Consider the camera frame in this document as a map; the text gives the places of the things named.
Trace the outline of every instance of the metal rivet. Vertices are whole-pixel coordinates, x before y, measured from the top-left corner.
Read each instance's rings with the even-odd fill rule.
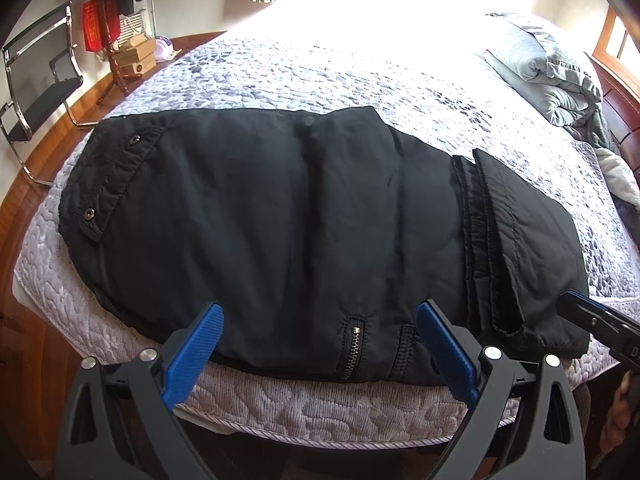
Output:
[[[140,352],[140,360],[149,363],[158,357],[158,351],[155,348],[145,348]]]
[[[502,357],[502,350],[496,348],[495,346],[488,346],[484,349],[484,355],[486,355],[489,359],[497,361]]]
[[[80,366],[85,370],[91,370],[91,368],[93,368],[97,364],[98,361],[95,359],[95,357],[85,357],[84,359],[82,359]]]
[[[558,356],[549,354],[545,357],[546,364],[552,366],[553,368],[558,368],[560,366],[560,359]]]

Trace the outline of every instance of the wooden box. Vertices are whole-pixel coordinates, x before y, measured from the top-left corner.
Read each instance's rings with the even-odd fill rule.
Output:
[[[156,40],[146,40],[129,50],[121,50],[116,54],[118,65],[129,65],[146,59],[156,51]]]
[[[132,36],[123,44],[120,45],[118,50],[129,50],[130,48],[136,48],[140,43],[145,43],[146,36],[144,34],[136,34]]]
[[[131,74],[131,75],[146,74],[147,72],[149,72],[149,70],[151,70],[155,66],[156,66],[156,56],[153,53],[151,53],[148,56],[146,56],[144,59],[141,59],[136,63],[121,65],[120,71],[123,74]]]

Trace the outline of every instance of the wooden coat stand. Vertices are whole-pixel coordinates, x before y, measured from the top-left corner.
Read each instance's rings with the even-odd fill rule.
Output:
[[[120,71],[120,67],[118,65],[118,61],[116,60],[116,51],[113,49],[113,41],[111,41],[111,35],[109,33],[109,25],[107,21],[107,11],[106,11],[106,0],[98,0],[98,21],[100,26],[100,37],[102,38],[102,46],[104,47],[107,58],[109,59],[109,67],[111,69],[111,75],[113,75],[113,79],[104,89],[102,95],[98,99],[97,103],[99,105],[102,104],[105,97],[109,94],[111,89],[117,85],[120,91],[125,95],[129,95],[129,88],[125,83],[125,80],[131,79],[140,79],[142,74],[123,74]]]

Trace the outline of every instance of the wooden bed frame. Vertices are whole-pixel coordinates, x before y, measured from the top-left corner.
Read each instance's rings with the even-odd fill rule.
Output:
[[[640,184],[640,100],[617,76],[594,57],[602,93],[607,127]]]

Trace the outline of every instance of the wooden window frame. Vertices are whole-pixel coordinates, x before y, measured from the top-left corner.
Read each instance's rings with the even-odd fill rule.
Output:
[[[634,76],[617,57],[612,56],[607,52],[607,47],[609,46],[609,41],[613,34],[613,27],[616,23],[616,18],[616,11],[613,10],[612,7],[609,7],[600,39],[593,51],[593,57],[608,68],[613,75],[620,79],[620,81],[623,82],[636,97],[640,98],[640,80]]]

